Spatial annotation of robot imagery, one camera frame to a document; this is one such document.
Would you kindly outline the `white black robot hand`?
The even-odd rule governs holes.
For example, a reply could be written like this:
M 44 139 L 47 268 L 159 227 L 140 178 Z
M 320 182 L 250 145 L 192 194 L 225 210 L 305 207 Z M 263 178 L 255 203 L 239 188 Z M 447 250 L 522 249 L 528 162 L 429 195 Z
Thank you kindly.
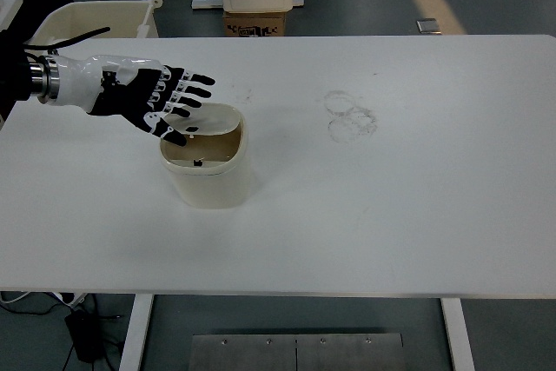
M 122 116 L 139 130 L 174 145 L 185 135 L 166 121 L 169 115 L 189 118 L 209 99 L 209 76 L 172 67 L 153 59 L 92 56 L 73 60 L 55 56 L 60 87 L 48 103 L 77 106 L 90 116 Z

